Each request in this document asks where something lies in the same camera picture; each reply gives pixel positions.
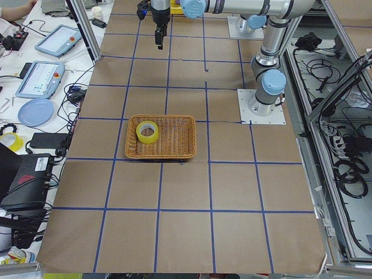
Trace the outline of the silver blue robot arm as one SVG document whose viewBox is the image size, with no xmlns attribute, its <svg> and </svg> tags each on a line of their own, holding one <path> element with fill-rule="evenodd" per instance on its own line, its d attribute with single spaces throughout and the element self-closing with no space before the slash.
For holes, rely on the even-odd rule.
<svg viewBox="0 0 372 279">
<path fill-rule="evenodd" d="M 287 83 L 284 74 L 276 69 L 279 53 L 286 46 L 285 37 L 312 6 L 313 1 L 180 1 L 183 14 L 196 19 L 205 13 L 239 13 L 268 16 L 268 25 L 260 51 L 252 58 L 251 68 L 257 81 L 255 95 L 248 101 L 249 110 L 258 116 L 272 113 L 275 102 Z"/>
</svg>

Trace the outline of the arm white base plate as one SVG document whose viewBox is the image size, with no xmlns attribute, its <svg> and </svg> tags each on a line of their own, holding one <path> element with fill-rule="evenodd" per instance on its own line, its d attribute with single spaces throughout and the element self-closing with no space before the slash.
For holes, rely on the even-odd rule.
<svg viewBox="0 0 372 279">
<path fill-rule="evenodd" d="M 247 18 L 229 16 L 227 18 L 229 35 L 237 40 L 262 40 L 264 38 L 263 26 L 266 24 L 266 16 L 250 15 Z"/>
<path fill-rule="evenodd" d="M 286 125 L 279 97 L 274 104 L 263 105 L 256 99 L 256 90 L 238 89 L 237 93 L 241 123 Z"/>
</svg>

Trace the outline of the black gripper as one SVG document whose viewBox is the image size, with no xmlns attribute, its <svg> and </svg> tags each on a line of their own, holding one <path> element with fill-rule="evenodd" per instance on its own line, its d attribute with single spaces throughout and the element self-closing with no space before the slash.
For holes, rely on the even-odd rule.
<svg viewBox="0 0 372 279">
<path fill-rule="evenodd" d="M 151 0 L 153 22 L 155 30 L 155 44 L 158 50 L 163 49 L 163 40 L 167 36 L 167 24 L 170 20 L 170 0 Z"/>
</svg>

